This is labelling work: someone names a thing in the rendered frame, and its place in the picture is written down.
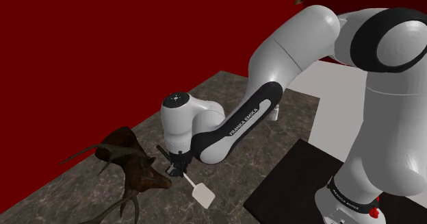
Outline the brown horned dinosaur head figure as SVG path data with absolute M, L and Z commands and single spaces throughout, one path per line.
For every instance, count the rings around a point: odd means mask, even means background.
M 98 216 L 80 224 L 101 224 L 103 219 L 116 208 L 122 214 L 128 201 L 132 201 L 135 209 L 134 224 L 138 224 L 140 206 L 138 194 L 150 189 L 169 189 L 172 182 L 169 178 L 157 172 L 152 164 L 155 157 L 147 155 L 140 146 L 135 133 L 129 127 L 120 127 L 110 133 L 99 144 L 91 145 L 80 153 L 96 149 L 96 158 L 105 162 L 103 169 L 110 164 L 118 165 L 125 174 L 124 193 L 122 199 L 114 203 Z

